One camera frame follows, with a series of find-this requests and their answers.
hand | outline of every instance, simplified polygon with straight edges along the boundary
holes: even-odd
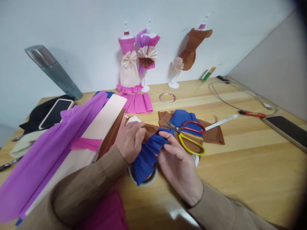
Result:
[[[193,207],[200,201],[204,190],[195,158],[185,152],[172,134],[160,131],[159,135],[169,142],[157,156],[159,166],[173,188]]]
[[[144,122],[130,122],[118,134],[116,147],[122,157],[131,164],[139,155],[146,130]]]

green marker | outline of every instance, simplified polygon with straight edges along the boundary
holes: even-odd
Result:
[[[202,79],[202,82],[205,82],[209,77],[210,75],[213,73],[213,71],[215,71],[216,67],[212,67],[209,72],[204,76],[204,78]]]

pink paper dress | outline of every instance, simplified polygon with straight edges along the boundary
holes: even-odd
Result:
[[[135,37],[128,39],[118,39],[121,45],[122,58],[120,69],[120,81],[116,87],[125,94],[138,93],[143,88],[140,84],[138,76],[138,68],[136,65],[137,54],[134,51]]]

scissors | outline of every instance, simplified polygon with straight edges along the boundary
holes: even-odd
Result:
[[[172,130],[175,130],[179,133],[178,135],[178,139],[182,145],[182,147],[187,150],[189,153],[191,154],[195,154],[195,155],[198,155],[198,156],[203,156],[205,155],[205,149],[204,147],[197,143],[196,141],[193,141],[192,139],[184,136],[181,132],[183,131],[183,129],[187,129],[187,130],[191,130],[191,131],[194,131],[194,132],[197,132],[197,133],[204,133],[206,131],[205,127],[203,125],[201,125],[200,123],[196,122],[196,121],[186,121],[185,123],[183,123],[182,127],[176,127],[175,125],[173,125],[172,123],[169,123],[168,121],[166,121],[166,123],[168,123],[169,126],[163,126],[165,128],[169,128],[169,129],[172,129]],[[193,124],[196,124],[198,125],[199,127],[201,127],[201,131],[198,131],[198,130],[195,130],[195,129],[192,129],[192,128],[189,128],[189,127],[184,127],[186,124],[188,123],[193,123]],[[192,142],[193,144],[197,145],[198,147],[200,147],[201,149],[201,153],[196,153],[196,152],[193,152],[192,150],[188,149],[185,144],[183,143],[183,140],[182,139],[186,139],[187,141],[190,141]]]

yellow scissors handle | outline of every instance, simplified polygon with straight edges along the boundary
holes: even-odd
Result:
[[[203,156],[203,155],[205,155],[205,148],[204,148],[202,145],[200,145],[199,143],[197,143],[196,141],[193,141],[192,139],[190,139],[190,138],[188,138],[188,137],[182,135],[181,133],[179,133],[178,139],[179,139],[181,145],[183,146],[183,148],[184,148],[185,150],[187,150],[189,153],[195,154],[195,155],[198,155],[198,156]],[[182,140],[182,139],[186,139],[187,141],[190,141],[190,142],[192,142],[193,144],[195,144],[195,145],[197,145],[198,147],[200,147],[201,153],[196,153],[196,152],[193,152],[192,150],[189,150],[189,149],[185,146],[185,144],[183,143],[183,140]]]

